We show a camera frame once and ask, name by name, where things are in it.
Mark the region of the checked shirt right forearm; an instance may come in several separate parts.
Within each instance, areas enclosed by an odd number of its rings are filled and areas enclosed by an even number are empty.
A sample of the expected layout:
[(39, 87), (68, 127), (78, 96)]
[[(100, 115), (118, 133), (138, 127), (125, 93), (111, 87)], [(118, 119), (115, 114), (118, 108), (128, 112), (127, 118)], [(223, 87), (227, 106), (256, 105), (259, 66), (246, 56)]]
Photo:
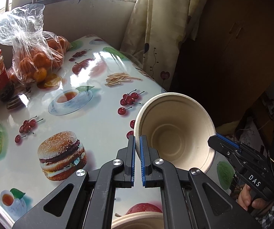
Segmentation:
[(274, 222), (274, 202), (271, 204), (267, 212), (262, 215), (257, 214), (255, 216), (255, 219), (258, 221), (263, 229), (267, 229), (272, 226)]

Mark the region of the person's right hand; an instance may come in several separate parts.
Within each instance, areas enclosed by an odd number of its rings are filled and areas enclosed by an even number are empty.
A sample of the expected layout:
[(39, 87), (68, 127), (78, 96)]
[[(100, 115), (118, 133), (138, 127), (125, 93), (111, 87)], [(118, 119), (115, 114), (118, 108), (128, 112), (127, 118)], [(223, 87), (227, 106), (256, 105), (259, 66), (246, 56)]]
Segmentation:
[(254, 209), (263, 209), (267, 206), (268, 202), (262, 198), (257, 198), (252, 200), (251, 197), (251, 188), (245, 184), (242, 188), (237, 203), (245, 210), (248, 210), (249, 206), (252, 206)]

